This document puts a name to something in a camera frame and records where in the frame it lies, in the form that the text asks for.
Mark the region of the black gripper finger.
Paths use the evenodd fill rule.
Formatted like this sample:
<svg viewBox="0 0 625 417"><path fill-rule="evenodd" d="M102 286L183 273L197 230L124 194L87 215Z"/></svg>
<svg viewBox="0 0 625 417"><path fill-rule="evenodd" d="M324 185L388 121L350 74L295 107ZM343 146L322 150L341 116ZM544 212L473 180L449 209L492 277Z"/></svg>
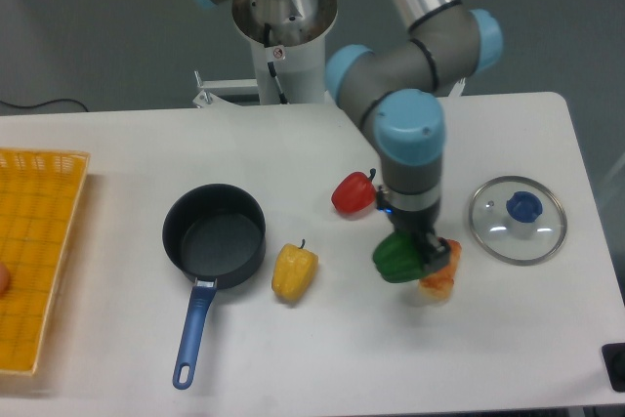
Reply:
<svg viewBox="0 0 625 417"><path fill-rule="evenodd" d="M434 274L446 268L451 260L449 243L433 231L421 231L414 235L414 242L422 257L425 275Z"/></svg>

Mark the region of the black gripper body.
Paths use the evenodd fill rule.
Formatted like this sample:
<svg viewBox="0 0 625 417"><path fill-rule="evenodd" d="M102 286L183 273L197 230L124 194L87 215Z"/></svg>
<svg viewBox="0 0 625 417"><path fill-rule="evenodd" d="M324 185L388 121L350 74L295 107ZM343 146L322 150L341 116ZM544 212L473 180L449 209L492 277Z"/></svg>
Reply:
<svg viewBox="0 0 625 417"><path fill-rule="evenodd" d="M419 193L401 193L385 185L376 190L376 208L396 230L434 234L440 212L440 184Z"/></svg>

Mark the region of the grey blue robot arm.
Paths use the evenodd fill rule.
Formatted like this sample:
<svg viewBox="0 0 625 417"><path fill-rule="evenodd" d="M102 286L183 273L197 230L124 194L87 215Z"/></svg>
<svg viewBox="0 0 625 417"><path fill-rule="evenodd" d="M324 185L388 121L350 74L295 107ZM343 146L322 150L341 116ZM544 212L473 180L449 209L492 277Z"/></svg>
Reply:
<svg viewBox="0 0 625 417"><path fill-rule="evenodd" d="M205 8L230 3L262 104L331 98L376 150L383 181L376 205L395 230L374 252L378 273L403 283L449 266L450 245L435 232L445 142L435 93L500 59L497 20L461 0L393 0L406 43L385 54L352 45L327 55L337 0L195 1Z"/></svg>

